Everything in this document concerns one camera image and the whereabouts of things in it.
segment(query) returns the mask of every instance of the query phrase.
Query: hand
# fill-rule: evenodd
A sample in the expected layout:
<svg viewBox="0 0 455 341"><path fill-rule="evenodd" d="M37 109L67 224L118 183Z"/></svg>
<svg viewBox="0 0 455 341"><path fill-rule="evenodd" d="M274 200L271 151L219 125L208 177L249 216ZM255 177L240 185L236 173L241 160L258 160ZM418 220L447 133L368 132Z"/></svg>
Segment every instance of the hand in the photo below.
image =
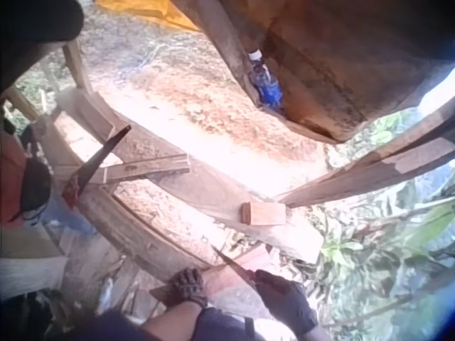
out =
<svg viewBox="0 0 455 341"><path fill-rule="evenodd" d="M256 271L255 283L257 292L270 313L287 325L297 337L318 325L306 300L304 288L299 283L263 270Z"/></svg>
<svg viewBox="0 0 455 341"><path fill-rule="evenodd" d="M176 274L173 283L181 302L194 302L202 309L207 307L207 295L204 289L204 280L199 270L185 269Z"/></svg>

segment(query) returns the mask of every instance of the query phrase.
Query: water bottle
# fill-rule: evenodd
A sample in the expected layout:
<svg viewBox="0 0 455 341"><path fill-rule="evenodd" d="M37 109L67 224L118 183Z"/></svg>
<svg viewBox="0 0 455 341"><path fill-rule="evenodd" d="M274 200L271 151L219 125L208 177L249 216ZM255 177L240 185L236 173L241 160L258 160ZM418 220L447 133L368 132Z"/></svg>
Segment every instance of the water bottle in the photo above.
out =
<svg viewBox="0 0 455 341"><path fill-rule="evenodd" d="M252 82L255 84L257 91L259 91L262 103L278 110L281 107L283 97L278 80L270 74L268 67L262 60L261 51L256 50L248 55L253 65Z"/></svg>

